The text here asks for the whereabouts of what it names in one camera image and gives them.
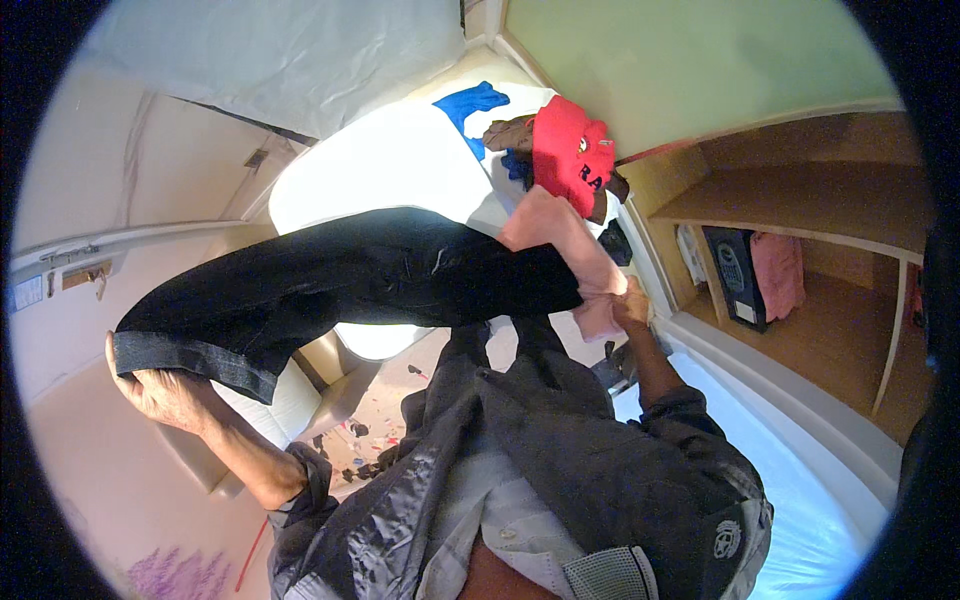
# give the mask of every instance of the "blue item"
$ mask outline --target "blue item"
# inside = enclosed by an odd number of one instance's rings
[[[507,170],[507,178],[510,180],[520,180],[523,182],[523,191],[529,191],[527,178],[533,177],[534,165],[527,160],[520,160],[516,157],[513,148],[507,149],[507,154],[500,157],[500,164]]]
[[[464,135],[464,121],[477,110],[490,110],[491,108],[502,107],[510,104],[510,98],[507,94],[501,94],[493,89],[488,82],[482,82],[476,87],[461,89],[453,92],[449,96],[444,96],[433,106],[446,113],[453,127],[457,128],[460,135],[470,146],[473,155],[477,160],[483,160],[486,149],[483,147],[483,140],[479,137],[466,137]]]

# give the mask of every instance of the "dark jacket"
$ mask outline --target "dark jacket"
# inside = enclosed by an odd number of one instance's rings
[[[402,458],[339,507],[326,495],[330,464],[305,444],[290,448],[310,485],[271,515],[275,597],[412,598],[446,474],[474,419],[487,420],[586,552],[639,545],[660,598],[752,588],[772,507],[699,391],[674,390],[642,422],[621,423],[593,373],[561,352],[518,352],[505,373],[442,355],[430,386],[402,408]]]

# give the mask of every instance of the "brown cloth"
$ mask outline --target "brown cloth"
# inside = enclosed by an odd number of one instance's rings
[[[534,151],[535,114],[525,114],[509,121],[493,121],[483,134],[483,145],[494,152],[513,148],[525,153]]]
[[[630,184],[615,170],[611,171],[610,181],[593,192],[593,212],[587,217],[591,223],[603,225],[607,218],[607,190],[610,190],[610,193],[623,204],[627,202],[627,196],[630,194]]]

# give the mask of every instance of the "label sticker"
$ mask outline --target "label sticker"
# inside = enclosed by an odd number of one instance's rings
[[[750,306],[747,306],[740,300],[733,301],[733,308],[736,309],[736,316],[744,321],[756,324],[756,312]]]
[[[8,288],[7,310],[16,312],[43,300],[43,276],[34,276]]]

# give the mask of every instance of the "red string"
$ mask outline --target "red string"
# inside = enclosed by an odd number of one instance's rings
[[[250,554],[247,555],[247,561],[243,563],[243,568],[240,569],[240,577],[237,578],[237,587],[233,589],[234,592],[240,591],[240,586],[243,584],[243,577],[247,574],[247,567],[250,566],[250,559],[253,558],[253,550],[256,550],[256,545],[260,543],[260,537],[263,535],[263,530],[267,528],[267,519],[263,519],[263,524],[260,525],[260,533],[256,534],[256,540],[253,541],[253,547],[250,549]]]

